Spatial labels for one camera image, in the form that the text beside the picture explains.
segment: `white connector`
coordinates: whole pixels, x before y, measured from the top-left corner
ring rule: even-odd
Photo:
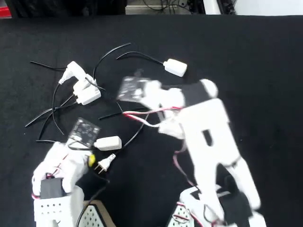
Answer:
[[[89,74],[86,74],[85,78],[90,80],[93,84],[97,84],[97,81],[93,79]],[[74,95],[78,96],[78,94],[89,87],[91,84],[85,79],[85,80],[79,80],[75,85],[72,87],[74,89]]]
[[[59,80],[59,84],[63,84],[66,80],[76,77],[78,80],[85,80],[86,73],[76,62],[72,61],[66,67],[63,76]]]
[[[118,136],[104,137],[97,139],[94,147],[102,151],[121,149],[122,141]]]
[[[95,170],[100,167],[101,170],[99,171],[98,174],[102,173],[103,171],[107,171],[110,164],[112,163],[112,161],[115,159],[116,155],[115,154],[111,154],[110,156],[108,156],[105,159],[102,159],[101,161],[98,162],[97,167],[95,168]]]
[[[186,72],[187,65],[183,62],[177,61],[175,59],[168,59],[163,63],[164,69],[167,72],[177,75],[178,77],[183,77]]]
[[[101,92],[95,86],[90,85],[78,93],[77,103],[82,105],[89,104],[101,97]]]

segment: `black circuit board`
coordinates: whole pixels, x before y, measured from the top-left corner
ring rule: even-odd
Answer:
[[[78,118],[70,133],[69,138],[73,139],[74,141],[78,141],[88,148],[91,148],[99,132],[100,128],[98,126],[83,118]]]
[[[145,84],[149,81],[148,78],[124,77],[117,99],[127,102],[140,102],[144,97]]]

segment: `black cable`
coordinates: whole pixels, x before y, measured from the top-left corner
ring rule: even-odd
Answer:
[[[36,140],[37,143],[55,143],[54,140]]]
[[[190,14],[193,14],[192,11],[190,11],[189,9],[186,8],[186,6],[181,6],[181,5],[178,5],[178,4],[172,4],[173,6],[179,6],[183,9],[186,9],[188,12],[190,12]]]
[[[137,111],[137,110],[145,110],[145,109],[146,109],[146,107],[141,107],[141,108],[135,108],[135,109],[132,109],[132,110],[129,110],[129,111]],[[106,119],[106,118],[109,118],[109,117],[114,117],[114,116],[117,116],[117,115],[120,115],[120,114],[122,114],[122,113],[121,112],[112,113],[112,114],[109,114],[109,115],[99,117],[99,120],[103,120],[103,119]]]
[[[75,140],[74,142],[71,142],[70,144],[67,145],[68,148],[71,150],[91,150],[91,148],[73,148],[73,147],[71,147],[72,144],[77,143],[77,142],[79,142],[79,141]]]
[[[140,126],[140,128],[138,129],[138,131],[122,146],[122,148],[118,151],[115,152],[115,155],[117,156],[117,154],[119,154],[122,150],[124,150],[136,137],[137,135],[142,131],[144,126],[144,123],[142,123],[142,125]]]
[[[130,53],[137,53],[137,54],[140,54],[140,55],[142,55],[143,57],[145,57],[145,58],[147,58],[147,59],[149,59],[149,60],[152,60],[152,61],[154,61],[154,62],[156,62],[156,63],[159,63],[159,64],[163,65],[163,62],[162,62],[162,61],[157,60],[157,59],[155,59],[155,58],[153,58],[153,57],[151,57],[151,56],[149,56],[149,55],[147,55],[147,54],[144,54],[144,53],[141,53],[141,52],[138,52],[138,51],[129,51],[129,52],[126,52],[126,53],[124,53],[124,54],[121,54],[119,57],[116,58],[116,60],[119,60],[119,59],[125,57],[125,55],[128,55],[128,54],[130,54]]]
[[[242,156],[237,157],[230,165],[223,165],[225,168],[229,167],[235,167],[237,165],[237,162],[242,158]]]
[[[65,100],[65,101],[61,104],[61,106],[63,106],[64,104],[66,104],[66,103],[71,99],[71,97],[73,97],[73,96],[74,96],[74,94],[71,95],[67,100]],[[52,113],[50,113],[50,114],[48,115],[48,117],[46,118],[46,120],[44,121],[44,124],[42,125],[42,128],[41,128],[41,130],[40,130],[40,134],[39,134],[38,140],[41,139],[42,134],[43,134],[43,132],[44,132],[44,128],[45,128],[45,126],[46,126],[46,123],[47,123],[48,120],[51,118],[51,116],[52,116]]]
[[[65,108],[67,108],[67,107],[70,107],[70,106],[72,106],[72,105],[75,105],[77,102],[74,102],[74,103],[72,103],[72,104],[69,104],[69,105],[64,105],[64,104],[66,104],[71,98],[73,98],[74,97],[74,95],[71,95],[61,106],[58,106],[58,107],[55,107],[55,111],[56,110],[60,110],[60,109],[65,109]],[[33,118],[32,120],[30,120],[30,122],[29,123],[27,123],[26,125],[25,125],[25,127],[27,128],[28,126],[30,126],[31,124],[33,124],[35,121],[37,121],[40,117],[42,117],[44,114],[46,114],[46,113],[48,113],[48,112],[50,112],[50,111],[52,111],[52,108],[49,108],[49,109],[47,109],[47,110],[44,110],[42,113],[40,113],[39,115],[37,115],[35,118]]]
[[[166,5],[165,7],[162,7],[161,9],[156,9],[156,8],[150,7],[150,6],[146,3],[145,0],[142,0],[142,1],[143,1],[143,3],[145,4],[145,6],[147,6],[148,8],[150,8],[150,9],[152,9],[152,10],[154,10],[154,11],[163,11],[165,8],[168,7],[168,5]]]
[[[95,79],[95,74],[96,74],[96,71],[97,71],[97,68],[98,68],[100,62],[101,62],[106,56],[108,56],[110,53],[114,52],[115,50],[118,50],[118,49],[120,49],[120,48],[122,48],[122,47],[125,47],[125,46],[128,46],[128,45],[130,45],[130,44],[131,44],[131,43],[126,43],[126,44],[123,44],[123,45],[121,45],[121,46],[115,47],[114,49],[112,49],[112,50],[110,50],[109,52],[107,52],[106,54],[104,54],[103,57],[98,61],[97,65],[96,65],[95,68],[94,68],[93,75],[92,75],[92,76],[93,76],[93,79]]]
[[[56,97],[56,93],[57,93],[57,90],[59,88],[61,84],[57,84],[55,90],[53,91],[53,106],[52,106],[52,115],[53,115],[53,122],[55,123],[57,129],[62,133],[62,135],[64,135],[63,131],[61,130],[61,128],[59,127],[59,125],[57,124],[57,121],[56,121],[56,118],[55,118],[55,97]]]
[[[36,62],[36,61],[30,61],[30,63],[42,66],[42,67],[50,69],[50,70],[63,70],[63,69],[66,69],[66,67],[52,67],[52,66],[44,65],[44,64]]]
[[[87,78],[85,78],[85,79],[86,79],[92,86],[95,86],[95,87],[99,88],[100,90],[106,91],[104,88],[99,87],[97,84],[92,83],[89,79],[87,79]]]
[[[214,213],[214,211],[213,211],[212,209],[210,209],[210,207],[209,207],[208,205],[204,204],[204,211],[203,211],[204,219],[205,219],[205,221],[207,221],[208,223],[212,224],[212,222],[211,222],[210,220],[208,220],[208,219],[206,218],[206,216],[205,216],[205,210],[206,210],[206,208],[208,208],[213,214],[215,214],[215,213]]]
[[[81,220],[81,218],[82,218],[84,212],[86,211],[87,207],[89,207],[89,205],[91,204],[91,202],[92,202],[93,200],[95,200],[96,197],[97,197],[101,192],[103,192],[103,191],[106,189],[106,186],[109,184],[109,180],[107,180],[107,179],[105,179],[105,178],[102,178],[102,179],[106,181],[106,184],[105,184],[103,187],[101,187],[101,188],[100,188],[100,189],[99,189],[99,190],[90,198],[90,200],[87,202],[87,204],[85,204],[85,206],[83,207],[83,209],[82,209],[82,211],[81,211],[81,213],[80,213],[80,215],[79,215],[79,217],[78,217],[76,227],[79,227],[80,220]]]

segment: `black tablecloth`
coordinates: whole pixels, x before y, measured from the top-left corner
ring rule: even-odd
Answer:
[[[36,144],[41,122],[24,125],[49,108],[61,76],[29,64],[65,66],[72,60],[91,73],[100,56],[123,43],[132,46],[105,59],[97,81],[116,95],[121,79],[143,69],[144,77],[163,84],[201,78],[219,88],[234,137],[257,186],[267,226],[302,223],[303,149],[303,17],[116,16],[95,19],[0,21],[0,223],[33,226],[31,176],[50,145]],[[184,78],[143,59],[114,61],[126,50],[139,50],[164,61],[188,64]],[[59,89],[56,102],[70,95],[73,81]],[[123,103],[123,108],[136,105]],[[97,125],[101,136],[126,141],[140,124],[122,116],[99,121],[118,111],[99,99],[62,111],[59,122],[68,133],[78,117]],[[43,139],[64,141],[49,124]],[[144,128],[137,140],[112,164],[111,183],[100,195],[117,226],[165,226],[180,192],[188,185],[172,163],[181,142]],[[187,154],[180,157],[187,172]],[[80,185],[88,199],[102,184],[93,175]]]

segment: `electrical plug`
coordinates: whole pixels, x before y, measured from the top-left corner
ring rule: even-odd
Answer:
[[[101,170],[100,170],[100,172],[98,174],[102,173],[103,171],[106,172],[108,170],[110,164],[112,163],[112,161],[115,158],[116,158],[116,155],[115,154],[111,154],[107,158],[102,159],[101,161],[99,161],[97,167],[95,168],[95,170],[98,169],[99,167],[101,168]]]

